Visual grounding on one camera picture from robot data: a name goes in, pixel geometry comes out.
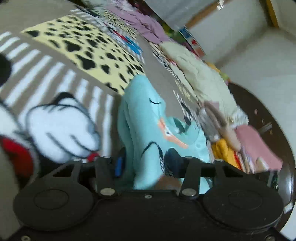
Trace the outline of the wooden window frame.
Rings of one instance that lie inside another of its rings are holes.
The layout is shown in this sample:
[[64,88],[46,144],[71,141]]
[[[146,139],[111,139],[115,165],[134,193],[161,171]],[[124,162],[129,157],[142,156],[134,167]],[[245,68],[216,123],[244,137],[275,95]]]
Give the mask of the wooden window frame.
[[214,1],[192,16],[185,26],[191,29],[216,13],[235,19],[245,12],[249,13],[251,8],[259,12],[261,18],[264,17],[269,27],[280,29],[280,22],[272,1]]

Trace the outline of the grey star curtain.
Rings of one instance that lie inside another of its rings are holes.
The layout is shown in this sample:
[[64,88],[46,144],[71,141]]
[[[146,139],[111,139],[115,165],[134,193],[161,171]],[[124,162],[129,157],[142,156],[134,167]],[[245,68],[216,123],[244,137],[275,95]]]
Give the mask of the grey star curtain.
[[172,30],[178,31],[196,14],[217,1],[212,0],[147,0],[153,12]]

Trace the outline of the cream puffer quilt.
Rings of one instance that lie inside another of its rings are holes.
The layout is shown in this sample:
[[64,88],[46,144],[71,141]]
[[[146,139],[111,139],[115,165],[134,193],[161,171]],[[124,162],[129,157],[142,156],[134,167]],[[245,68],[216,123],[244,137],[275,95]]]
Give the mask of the cream puffer quilt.
[[218,103],[219,110],[233,128],[249,124],[247,114],[237,105],[220,73],[180,44],[163,42],[159,47],[183,72],[200,102]]

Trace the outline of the pink pillow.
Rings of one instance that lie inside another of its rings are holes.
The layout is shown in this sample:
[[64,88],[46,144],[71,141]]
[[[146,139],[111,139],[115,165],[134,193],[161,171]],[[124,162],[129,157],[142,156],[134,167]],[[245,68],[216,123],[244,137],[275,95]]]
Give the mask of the pink pillow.
[[235,129],[235,133],[253,162],[260,158],[266,162],[270,170],[281,170],[282,160],[269,149],[255,128],[249,125],[241,125]]

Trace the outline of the yellow plush toy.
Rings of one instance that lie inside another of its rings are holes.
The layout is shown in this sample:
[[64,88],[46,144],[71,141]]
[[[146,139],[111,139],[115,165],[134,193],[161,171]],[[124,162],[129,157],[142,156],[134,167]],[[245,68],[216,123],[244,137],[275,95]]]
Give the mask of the yellow plush toy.
[[218,69],[213,63],[210,63],[210,62],[207,62],[207,61],[205,61],[205,63],[206,63],[210,68],[212,68],[213,70],[215,70],[216,72],[218,72],[218,73],[220,74],[220,76],[222,77],[222,79],[223,79],[225,82],[230,82],[230,81],[231,81],[230,78],[229,78],[229,76],[228,76],[226,73],[222,72],[220,69]]

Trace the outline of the colourful foam play mat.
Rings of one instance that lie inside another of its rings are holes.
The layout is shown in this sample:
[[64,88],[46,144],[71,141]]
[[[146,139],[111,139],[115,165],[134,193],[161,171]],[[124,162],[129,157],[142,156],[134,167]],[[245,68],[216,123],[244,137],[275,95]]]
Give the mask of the colourful foam play mat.
[[205,56],[205,52],[186,26],[182,27],[178,31],[174,31],[166,23],[161,23],[161,26],[171,40],[183,45],[189,51],[196,54],[199,58]]

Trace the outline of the folded mustard yellow garment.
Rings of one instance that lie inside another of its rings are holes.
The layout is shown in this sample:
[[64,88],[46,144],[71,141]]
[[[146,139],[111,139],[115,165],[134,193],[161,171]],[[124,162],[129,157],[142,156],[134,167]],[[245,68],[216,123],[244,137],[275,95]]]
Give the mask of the folded mustard yellow garment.
[[236,152],[231,149],[225,139],[220,139],[211,145],[215,159],[222,159],[235,168],[242,170]]

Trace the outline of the teal lion print garment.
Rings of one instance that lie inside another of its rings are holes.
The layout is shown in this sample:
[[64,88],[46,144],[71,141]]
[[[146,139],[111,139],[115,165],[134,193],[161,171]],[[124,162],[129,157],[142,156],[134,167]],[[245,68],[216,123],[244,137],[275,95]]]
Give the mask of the teal lion print garment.
[[165,176],[165,153],[210,163],[207,140],[195,121],[166,116],[166,103],[144,75],[126,87],[118,109],[117,129],[126,150],[125,168],[116,184],[122,189],[153,189]]

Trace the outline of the folded beige pink garment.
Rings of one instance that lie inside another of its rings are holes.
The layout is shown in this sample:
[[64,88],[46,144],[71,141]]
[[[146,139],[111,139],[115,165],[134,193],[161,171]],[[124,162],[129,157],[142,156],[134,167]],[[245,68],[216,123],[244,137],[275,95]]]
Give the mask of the folded beige pink garment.
[[241,144],[236,133],[217,106],[217,103],[205,101],[199,111],[199,123],[211,142],[223,138],[232,150],[238,152],[241,150]]

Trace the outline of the dark wooden headboard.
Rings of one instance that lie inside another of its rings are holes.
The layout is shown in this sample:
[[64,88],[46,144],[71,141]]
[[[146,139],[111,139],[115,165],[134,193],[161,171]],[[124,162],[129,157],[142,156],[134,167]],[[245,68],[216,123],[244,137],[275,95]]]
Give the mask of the dark wooden headboard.
[[247,114],[249,124],[278,156],[283,164],[277,173],[278,193],[284,207],[295,205],[295,159],[285,134],[265,105],[251,92],[240,85],[229,83],[228,88],[236,103]]

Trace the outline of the Mickey Mouse print blanket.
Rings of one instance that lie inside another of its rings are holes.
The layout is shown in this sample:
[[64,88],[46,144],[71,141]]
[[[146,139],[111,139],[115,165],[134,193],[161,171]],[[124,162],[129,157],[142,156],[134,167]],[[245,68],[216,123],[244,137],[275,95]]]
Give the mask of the Mickey Mouse print blanket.
[[68,1],[1,1],[1,240],[21,227],[17,193],[70,160],[121,148],[117,111],[136,74],[182,121],[197,107],[184,85],[135,37],[138,59]]

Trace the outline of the purple floral duvet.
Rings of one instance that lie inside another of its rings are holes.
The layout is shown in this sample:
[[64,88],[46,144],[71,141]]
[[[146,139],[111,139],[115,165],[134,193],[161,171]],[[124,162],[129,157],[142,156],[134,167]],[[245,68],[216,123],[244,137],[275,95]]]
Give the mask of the purple floral duvet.
[[107,9],[131,25],[147,41],[155,44],[170,41],[158,21],[144,15],[128,1],[109,1]]

